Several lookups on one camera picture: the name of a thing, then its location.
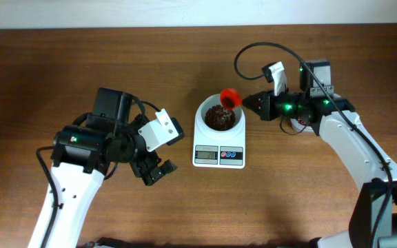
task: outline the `red spoon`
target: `red spoon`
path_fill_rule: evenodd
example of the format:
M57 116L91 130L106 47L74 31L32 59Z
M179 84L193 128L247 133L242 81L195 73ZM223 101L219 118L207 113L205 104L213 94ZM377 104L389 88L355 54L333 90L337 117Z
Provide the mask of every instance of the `red spoon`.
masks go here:
M240 94L235 89L224 89L220 93L221 105L227 110L233 110L243 104Z

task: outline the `digital scale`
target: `digital scale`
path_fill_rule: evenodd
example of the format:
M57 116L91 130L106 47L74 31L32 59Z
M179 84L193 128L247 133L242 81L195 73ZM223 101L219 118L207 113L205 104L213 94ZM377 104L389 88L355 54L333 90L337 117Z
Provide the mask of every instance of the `digital scale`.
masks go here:
M245 114L238 106L233 109L233 128L227 131L213 130L205 124L205 115L215 105L221 105L220 94L208 97L198 107L194 124L192 164L197 167L243 169L246 157Z

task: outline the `robotic arm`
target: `robotic arm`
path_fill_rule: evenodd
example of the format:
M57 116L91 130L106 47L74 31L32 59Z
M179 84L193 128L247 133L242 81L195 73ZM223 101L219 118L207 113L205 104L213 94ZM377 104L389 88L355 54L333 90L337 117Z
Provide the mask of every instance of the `robotic arm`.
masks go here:
M263 68L263 74L269 83L275 82L274 90L251 95L243 100L243 105L257 113L263 121L278 117L297 118L310 126L339 155L360 190L349 230L335 236L313 239L311 248L397 247L397 214L391 213L392 200L397 204L397 164L364 128L354 106L347 99L333 97L329 62L305 63L303 61L300 68L303 93L291 94L286 87L283 88L282 85L287 85L287 81L283 81L284 69L277 70L277 66L281 68L282 64L273 63ZM241 74L236 62L234 66ZM323 82L322 85L315 84L315 79ZM375 149L389 165L391 178ZM386 195L389 196L389 204L383 207Z
M132 101L142 114L128 123ZM88 207L108 178L110 163L129 163L148 186L176 169L170 160L158 166L161 159L155 149L182 139L183 130L165 110L156 117L149 121L142 102L131 94L99 89L93 112L80 116L54 138L52 180L30 248L76 247Z

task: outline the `white backdrop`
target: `white backdrop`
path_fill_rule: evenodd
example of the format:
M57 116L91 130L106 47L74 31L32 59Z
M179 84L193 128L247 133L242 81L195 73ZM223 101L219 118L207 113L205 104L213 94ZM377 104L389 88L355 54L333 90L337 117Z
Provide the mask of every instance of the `white backdrop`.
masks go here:
M0 28L397 23L397 0L0 0Z

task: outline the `wooden tabletop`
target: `wooden tabletop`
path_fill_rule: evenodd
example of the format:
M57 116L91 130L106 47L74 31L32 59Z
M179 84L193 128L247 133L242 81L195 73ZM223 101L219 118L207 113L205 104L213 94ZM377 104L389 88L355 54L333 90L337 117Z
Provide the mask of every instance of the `wooden tabletop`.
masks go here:
M179 169L154 186L122 164L94 198L79 244L106 236L275 245L347 229L358 191L334 151L313 134L288 136L277 120L260 121L244 109L245 168L192 165L202 101L227 87L243 97L271 88L234 72L236 53L257 41L281 43L304 59L329 59L336 93L354 104L397 162L397 24L0 30L0 247L27 246L48 184L35 149L90 111L99 87L165 108L185 138L157 150ZM253 48L240 69L255 76L274 61L283 62L290 90L299 91L298 62L283 51Z

